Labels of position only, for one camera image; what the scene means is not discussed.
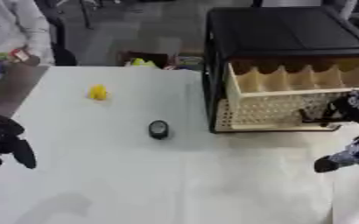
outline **beige plastic basket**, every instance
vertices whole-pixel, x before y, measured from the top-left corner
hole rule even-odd
[[[305,65],[243,60],[229,63],[228,72],[232,130],[311,129],[318,125],[302,123],[300,109],[320,117],[330,101],[359,88],[359,59]]]

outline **person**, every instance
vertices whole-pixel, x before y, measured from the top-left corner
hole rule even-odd
[[[358,0],[253,0],[251,7],[291,7],[330,5],[336,8],[342,18],[349,19]]]
[[[34,0],[0,0],[0,58],[54,65],[49,24]]]

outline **sleeve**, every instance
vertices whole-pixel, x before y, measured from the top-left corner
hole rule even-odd
[[[18,0],[14,5],[18,24],[27,35],[29,54],[42,57],[51,47],[49,24],[34,0]]]

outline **white shirt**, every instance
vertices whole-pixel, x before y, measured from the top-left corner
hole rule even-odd
[[[320,6],[322,0],[263,0],[263,7]],[[358,0],[335,0],[340,8],[341,17],[349,19]]]
[[[40,57],[41,64],[53,64],[49,24],[33,0],[0,0],[0,53],[26,47]]]

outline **gray floor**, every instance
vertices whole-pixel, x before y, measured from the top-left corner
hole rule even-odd
[[[82,66],[114,66],[119,51],[200,52],[206,12],[218,6],[249,6],[250,0],[177,0],[114,4],[92,10],[94,30],[84,28],[78,1],[60,8],[67,25],[67,45]]]

